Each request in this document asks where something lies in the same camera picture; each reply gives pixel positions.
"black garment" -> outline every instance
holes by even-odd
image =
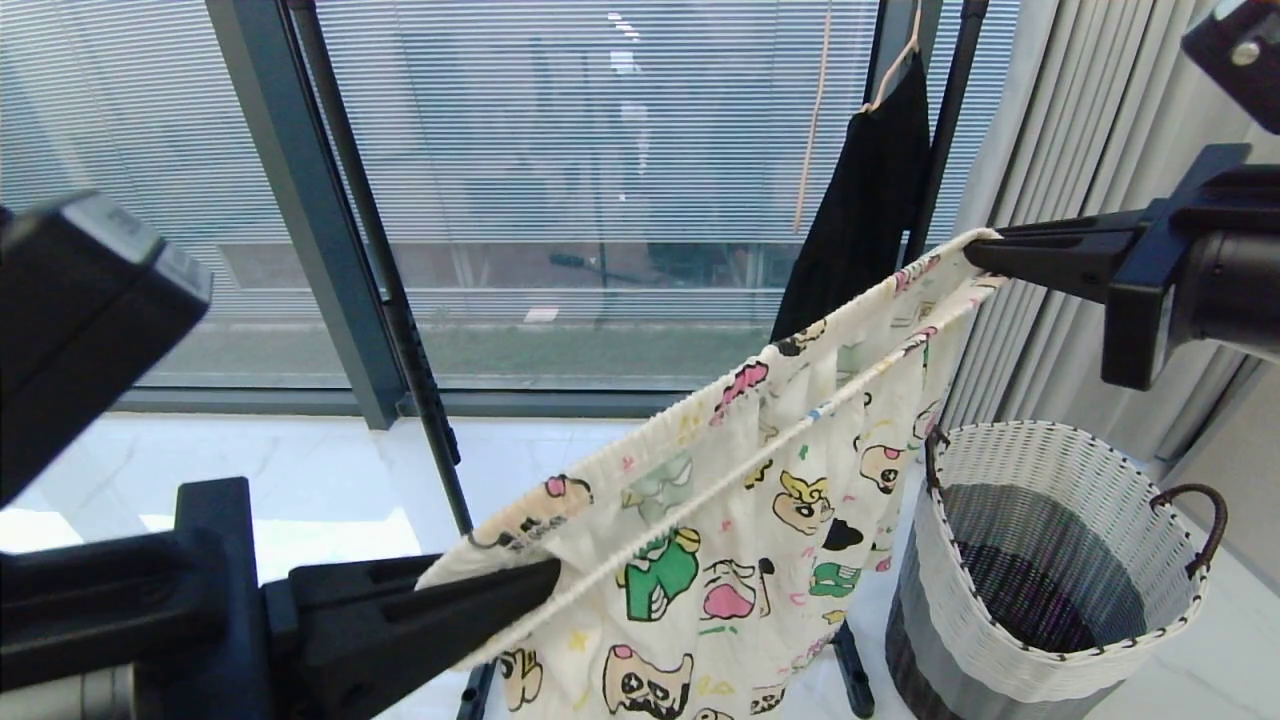
[[[773,341],[797,333],[897,269],[929,155],[919,55],[892,95],[849,120],[836,172],[782,295]]]

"white marble floor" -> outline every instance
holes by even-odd
[[[635,425],[454,420],[472,518],[484,519]],[[358,419],[110,415],[0,511],[0,550],[164,529],[173,523],[179,484],[229,475],[251,480],[262,582],[303,564],[440,552],[456,537],[415,420],[381,433]],[[908,719],[883,661],[893,583],[893,573],[865,578],[850,619],[872,678],[876,716]],[[1197,626],[1166,643],[1091,719],[1280,719],[1277,667],[1280,598],[1221,552]],[[792,684],[786,717],[852,717],[837,673],[828,651]],[[453,717],[465,680],[442,675],[384,716]],[[507,715],[497,694],[488,715]]]

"laundry basket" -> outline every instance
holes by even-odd
[[[1199,612],[1226,506],[1158,492],[1098,438],[1055,423],[969,425],[927,445],[886,630],[922,719],[1083,717]],[[1169,502],[1213,503],[1204,548]]]

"brown handle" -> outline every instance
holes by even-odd
[[[938,452],[938,442],[946,447],[951,445],[951,438],[947,433],[942,432],[942,425],[933,425],[933,430],[929,432],[929,437],[924,438],[924,482],[929,483],[929,489],[942,492],[942,480],[938,479],[938,469],[936,465],[936,457]]]
[[[1194,578],[1196,570],[1208,568],[1210,561],[1213,560],[1213,553],[1217,552],[1217,546],[1222,542],[1222,534],[1226,533],[1226,500],[1222,498],[1222,493],[1208,486],[1187,483],[1169,488],[1151,498],[1151,509],[1155,510],[1161,505],[1169,505],[1175,497],[1185,492],[1198,492],[1213,503],[1213,527],[1208,530],[1208,539],[1204,541],[1204,548],[1196,553],[1196,560],[1187,564],[1187,577]]]

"curtain fold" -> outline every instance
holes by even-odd
[[[1180,51],[1212,0],[1061,0],[1023,8],[1014,55],[957,227],[1144,208],[1212,142],[1262,131]],[[1174,354],[1149,392],[1100,379],[1102,306],[1009,283],[974,320],[946,423],[1036,418],[1085,428],[1140,461],[1185,451],[1244,357],[1215,343]]]

